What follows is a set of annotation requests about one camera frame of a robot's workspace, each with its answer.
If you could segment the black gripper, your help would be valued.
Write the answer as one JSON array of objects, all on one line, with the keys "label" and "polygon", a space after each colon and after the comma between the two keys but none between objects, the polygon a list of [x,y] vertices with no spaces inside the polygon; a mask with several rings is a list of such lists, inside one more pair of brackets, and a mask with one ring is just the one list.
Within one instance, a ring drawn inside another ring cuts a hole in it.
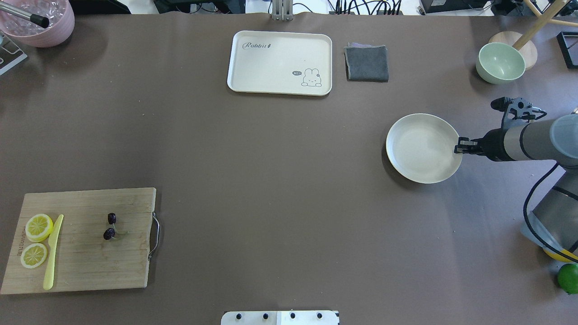
[{"label": "black gripper", "polygon": [[507,161],[507,152],[504,150],[504,132],[491,130],[483,138],[470,139],[459,137],[454,153],[485,156],[492,161]]}]

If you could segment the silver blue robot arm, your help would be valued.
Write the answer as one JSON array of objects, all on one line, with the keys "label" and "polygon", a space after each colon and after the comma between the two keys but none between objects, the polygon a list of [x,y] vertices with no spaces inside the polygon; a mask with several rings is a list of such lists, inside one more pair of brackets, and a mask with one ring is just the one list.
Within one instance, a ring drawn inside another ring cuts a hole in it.
[{"label": "silver blue robot arm", "polygon": [[577,115],[498,128],[483,138],[460,137],[454,153],[485,156],[493,161],[553,160],[560,179],[540,202],[523,206],[522,233],[531,241],[569,261],[577,261]]}]

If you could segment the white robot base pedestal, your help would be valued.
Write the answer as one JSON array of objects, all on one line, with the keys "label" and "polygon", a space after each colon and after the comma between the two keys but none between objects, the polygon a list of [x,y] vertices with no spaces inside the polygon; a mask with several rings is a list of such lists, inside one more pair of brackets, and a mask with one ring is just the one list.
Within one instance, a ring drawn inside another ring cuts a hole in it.
[{"label": "white robot base pedestal", "polygon": [[231,311],[221,325],[340,325],[339,312],[331,310]]}]

